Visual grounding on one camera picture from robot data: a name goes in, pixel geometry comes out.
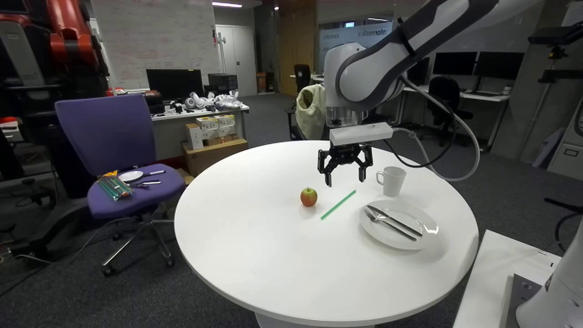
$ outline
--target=apple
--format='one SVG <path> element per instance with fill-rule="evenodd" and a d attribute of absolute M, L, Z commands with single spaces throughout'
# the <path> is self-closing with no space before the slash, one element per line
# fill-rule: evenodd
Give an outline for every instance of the apple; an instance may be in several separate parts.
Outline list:
<path fill-rule="evenodd" d="M 318 200 L 318 193 L 314 189 L 307 187 L 301 191 L 300 200 L 306 207 L 314 206 Z"/>

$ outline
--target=round white table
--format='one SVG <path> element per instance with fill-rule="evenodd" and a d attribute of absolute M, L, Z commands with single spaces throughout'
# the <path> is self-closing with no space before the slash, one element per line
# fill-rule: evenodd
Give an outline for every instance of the round white table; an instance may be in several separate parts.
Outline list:
<path fill-rule="evenodd" d="M 353 164 L 334 170 L 328 187 L 316 167 L 318 150 L 328 148 L 327 141 L 293 141 L 237 153 L 196 177 L 176 208 L 176 238 L 194 272 L 254 311 L 262 328 L 373 327 L 410 316 L 447 296 L 476 256 L 475 217 L 449 183 L 374 148 L 364 183 Z M 385 166 L 407 171 L 392 199 L 436 221 L 436 247 L 392 249 L 360 226 L 363 205 L 388 199 L 374 177 Z M 300 202 L 307 186 L 318 192 L 311 208 Z"/>

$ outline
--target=gray carpet floor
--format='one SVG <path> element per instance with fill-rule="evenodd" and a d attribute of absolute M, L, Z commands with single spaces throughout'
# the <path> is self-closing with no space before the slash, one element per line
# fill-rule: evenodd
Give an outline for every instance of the gray carpet floor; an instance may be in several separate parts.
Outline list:
<path fill-rule="evenodd" d="M 251 147 L 289 140 L 283 108 L 290 106 L 292 97 L 275 94 L 242 100 L 251 106 L 246 117 Z M 430 157 L 441 150 L 434 139 L 423 143 Z M 418 147 L 407 136 L 395 134 L 391 144 L 399 154 L 422 162 Z M 386 149 L 381 142 L 374 146 Z M 471 168 L 473 158 L 471 146 L 454 145 L 436 168 L 443 175 L 460 176 Z M 581 204 L 583 193 L 581 181 L 491 154 L 482 156 L 470 179 L 452 185 L 474 212 L 480 236 L 489 229 L 557 254 L 553 228 L 568 212 L 544 203 L 543 198 Z M 16 208 L 16 201 L 0 196 L 0 222 L 20 223 L 18 234 L 32 231 L 48 214 L 35 205 Z M 564 226 L 565 240 L 573 236 L 576 221 Z M 31 269 L 23 261 L 6 257 L 0 264 L 0 327 L 258 327 L 252 312 L 219 296 L 196 277 L 180 256 L 172 227 L 164 229 L 163 235 L 175 254 L 174 268 L 165 268 L 155 241 L 144 237 L 115 260 L 122 271 L 104 278 L 99 271 L 101 261 L 123 243 L 109 238 L 112 231 L 105 229 L 70 264 Z M 89 233 L 74 238 L 71 249 L 80 247 Z M 466 281 L 432 308 L 377 327 L 451 327 Z"/>

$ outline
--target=purple office chair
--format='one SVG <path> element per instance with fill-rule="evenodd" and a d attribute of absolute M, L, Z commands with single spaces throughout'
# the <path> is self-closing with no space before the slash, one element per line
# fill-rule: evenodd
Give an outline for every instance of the purple office chair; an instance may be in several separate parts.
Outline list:
<path fill-rule="evenodd" d="M 63 100 L 55 103 L 61 127 L 90 174 L 98 176 L 113 170 L 142 166 L 156 160 L 152 118 L 143 95 Z M 152 176 L 160 184 L 149 189 L 135 188 L 133 195 L 113 201 L 95 182 L 87 193 L 89 210 L 96 219 L 140 216 L 138 232 L 128 239 L 101 266 L 107 277 L 114 272 L 110 262 L 142 230 L 151 228 L 158 240 L 166 265 L 174 265 L 172 256 L 155 224 L 173 220 L 153 219 L 158 204 L 183 191 L 182 176 L 173 168 L 154 164 L 141 167 L 144 173 L 165 170 Z"/>

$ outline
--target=ceiling light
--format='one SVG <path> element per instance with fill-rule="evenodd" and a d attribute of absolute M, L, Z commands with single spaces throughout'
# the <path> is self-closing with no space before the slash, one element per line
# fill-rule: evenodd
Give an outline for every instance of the ceiling light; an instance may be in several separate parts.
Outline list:
<path fill-rule="evenodd" d="M 213 2 L 213 6 L 217 7 L 231 7 L 231 8 L 241 8 L 243 5 L 239 4 L 226 4 L 224 2 Z"/>

